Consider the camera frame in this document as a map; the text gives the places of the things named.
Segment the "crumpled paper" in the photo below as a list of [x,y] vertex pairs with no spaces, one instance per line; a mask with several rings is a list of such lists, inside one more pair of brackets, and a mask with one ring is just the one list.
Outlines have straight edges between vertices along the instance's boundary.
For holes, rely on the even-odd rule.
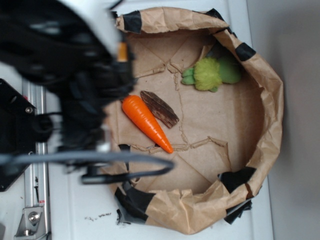
[[[122,112],[121,102],[106,108],[112,130],[112,149],[127,144],[133,152],[150,154],[176,163],[171,172],[134,181],[138,190],[156,193],[146,214],[147,224],[197,233],[226,216],[226,209],[256,196],[278,157],[282,138],[283,83],[259,54],[240,61],[242,43],[228,25],[215,17],[185,9],[158,7],[140,11],[141,33],[127,33],[136,55],[133,95],[154,92],[179,117],[173,128],[160,126],[174,153],[155,147]],[[117,26],[125,31],[123,17]],[[237,84],[223,84],[218,92],[198,91],[181,84],[181,73],[203,58],[219,41],[243,66]],[[229,193],[218,174],[256,168],[247,184]],[[152,165],[130,164],[132,172]],[[126,172],[124,165],[104,170]]]

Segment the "piece of bark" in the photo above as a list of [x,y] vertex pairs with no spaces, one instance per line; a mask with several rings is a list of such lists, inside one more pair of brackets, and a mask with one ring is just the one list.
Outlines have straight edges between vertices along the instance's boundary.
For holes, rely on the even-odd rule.
[[150,91],[141,91],[141,98],[152,114],[161,120],[169,129],[179,122],[178,116],[174,110],[158,97],[155,93]]

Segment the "stuffed toy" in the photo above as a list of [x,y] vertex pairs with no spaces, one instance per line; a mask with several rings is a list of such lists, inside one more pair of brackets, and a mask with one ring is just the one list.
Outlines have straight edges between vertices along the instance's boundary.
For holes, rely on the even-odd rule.
[[182,73],[182,83],[195,85],[200,91],[218,91],[222,84],[235,84],[241,79],[241,69],[235,57],[222,56],[219,59],[205,57]]

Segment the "toy carrot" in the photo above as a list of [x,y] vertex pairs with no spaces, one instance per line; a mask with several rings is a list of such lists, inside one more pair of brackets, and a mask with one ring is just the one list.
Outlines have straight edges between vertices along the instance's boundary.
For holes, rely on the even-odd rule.
[[145,135],[163,150],[170,154],[174,152],[156,118],[139,96],[127,96],[122,102],[122,110]]

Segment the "brown paper bag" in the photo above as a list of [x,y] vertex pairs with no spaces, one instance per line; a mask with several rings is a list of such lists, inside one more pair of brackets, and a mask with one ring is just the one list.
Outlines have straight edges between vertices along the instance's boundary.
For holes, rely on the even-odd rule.
[[[121,102],[107,107],[114,151],[131,151],[174,161],[157,177],[111,185],[124,221],[142,222],[194,234],[235,210],[248,207],[278,157],[282,137],[283,83],[259,54],[231,32],[214,9],[207,14],[158,7],[122,15],[138,78],[132,94],[157,94],[180,121],[168,129],[159,122],[174,153],[156,147],[125,116]],[[243,66],[237,84],[218,92],[181,84],[181,73],[203,58],[217,41]],[[105,173],[152,170],[130,164]]]

